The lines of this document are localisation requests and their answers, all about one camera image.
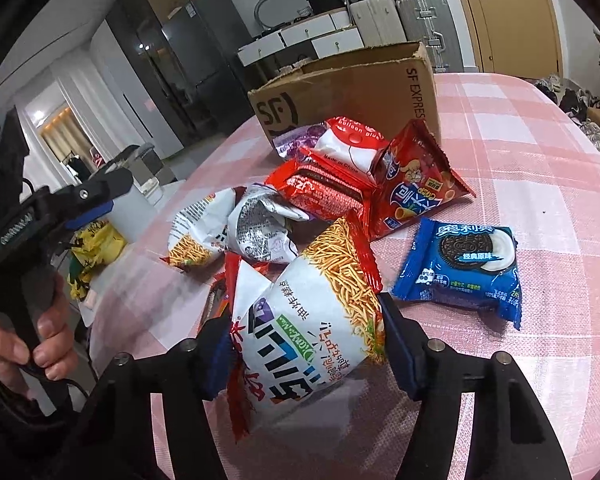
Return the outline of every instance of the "metal bolt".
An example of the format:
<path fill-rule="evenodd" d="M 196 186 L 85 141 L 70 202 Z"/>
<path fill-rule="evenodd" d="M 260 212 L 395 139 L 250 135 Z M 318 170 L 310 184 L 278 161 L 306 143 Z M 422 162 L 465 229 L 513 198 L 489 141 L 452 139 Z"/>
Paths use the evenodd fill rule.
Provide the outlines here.
<path fill-rule="evenodd" d="M 429 339 L 427 346 L 434 352 L 442 352 L 446 348 L 445 342 L 440 339 Z"/>
<path fill-rule="evenodd" d="M 129 362 L 129 359 L 131 359 L 131 355 L 126 352 L 120 352 L 114 359 L 116 361 L 116 366 L 124 366 Z"/>
<path fill-rule="evenodd" d="M 191 352 L 192 350 L 195 350 L 197 346 L 198 342 L 193 338 L 183 339 L 178 345 L 183 352 Z"/>
<path fill-rule="evenodd" d="M 513 357 L 506 352 L 496 352 L 496 361 L 501 365 L 510 365 L 513 361 Z"/>

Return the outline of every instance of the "drawer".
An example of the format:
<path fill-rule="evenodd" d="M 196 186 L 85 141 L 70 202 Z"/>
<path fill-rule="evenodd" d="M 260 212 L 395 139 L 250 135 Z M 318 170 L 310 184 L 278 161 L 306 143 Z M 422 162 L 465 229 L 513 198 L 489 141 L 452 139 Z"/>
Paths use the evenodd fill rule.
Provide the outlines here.
<path fill-rule="evenodd" d="M 342 9 L 338 12 L 332 12 L 331 19 L 333 20 L 333 25 L 335 25 L 336 30 L 341 30 L 342 28 L 347 28 L 353 25 L 347 9 Z"/>
<path fill-rule="evenodd" d="M 312 43 L 320 59 L 365 47 L 357 27 L 315 38 Z"/>
<path fill-rule="evenodd" d="M 285 47 L 280 34 L 274 32 L 261 40 L 245 45 L 238 51 L 238 57 L 244 66 L 249 66 L 271 54 L 279 52 Z"/>
<path fill-rule="evenodd" d="M 331 16 L 326 14 L 317 18 L 304 20 L 293 27 L 286 28 L 280 31 L 282 39 L 285 40 L 286 46 L 295 45 L 302 41 L 317 38 L 323 34 L 329 34 L 335 29 Z"/>

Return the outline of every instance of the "hand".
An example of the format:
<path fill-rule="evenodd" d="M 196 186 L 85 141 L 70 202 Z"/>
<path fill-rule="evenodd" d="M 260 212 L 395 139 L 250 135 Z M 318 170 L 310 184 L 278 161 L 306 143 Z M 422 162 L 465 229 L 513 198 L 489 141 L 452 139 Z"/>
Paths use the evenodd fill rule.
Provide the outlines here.
<path fill-rule="evenodd" d="M 67 326 L 69 301 L 64 295 L 64 280 L 55 276 L 54 300 L 38 320 L 38 333 L 43 340 L 33 351 L 33 360 L 45 369 L 48 379 L 64 379 L 78 365 L 74 350 L 74 334 Z M 29 361 L 29 349 L 13 332 L 0 327 L 0 382 L 17 394 L 31 399 L 31 392 L 17 365 Z"/>

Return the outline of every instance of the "sf logo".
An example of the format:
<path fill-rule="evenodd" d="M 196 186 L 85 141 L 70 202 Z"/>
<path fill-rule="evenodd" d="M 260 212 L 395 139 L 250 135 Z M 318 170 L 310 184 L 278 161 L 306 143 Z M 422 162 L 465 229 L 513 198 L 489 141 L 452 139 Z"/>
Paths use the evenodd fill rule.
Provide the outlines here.
<path fill-rule="evenodd" d="M 282 92 L 280 97 L 273 97 L 256 105 L 262 124 L 268 128 L 272 137 L 286 134 L 298 127 L 298 110 L 290 95 Z"/>

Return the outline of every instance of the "curtain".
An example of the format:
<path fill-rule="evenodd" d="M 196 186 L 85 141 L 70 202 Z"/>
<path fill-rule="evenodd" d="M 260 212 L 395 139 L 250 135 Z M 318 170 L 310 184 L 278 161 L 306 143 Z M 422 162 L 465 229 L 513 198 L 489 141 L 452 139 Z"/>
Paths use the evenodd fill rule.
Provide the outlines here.
<path fill-rule="evenodd" d="M 91 173 L 96 170 L 89 152 L 92 144 L 87 139 L 80 124 L 78 124 L 71 108 L 67 107 L 56 115 L 49 124 L 40 130 L 40 136 L 58 160 L 65 160 L 70 153 L 73 153 L 74 155 L 80 155 Z"/>
<path fill-rule="evenodd" d="M 131 144 L 144 144 L 87 51 L 76 48 L 50 68 L 77 121 L 105 160 Z"/>
<path fill-rule="evenodd" d="M 23 91 L 14 95 L 13 100 L 18 112 L 20 126 L 29 146 L 29 155 L 24 159 L 24 177 L 31 181 L 35 189 L 49 186 L 52 192 L 69 184 L 76 184 L 77 180 L 67 168 L 60 164 L 54 152 L 38 135 L 35 126 L 31 123 L 25 111 L 25 106 L 29 104 L 29 100 L 23 94 Z M 29 195 L 28 187 L 25 186 L 20 199 L 22 200 Z"/>

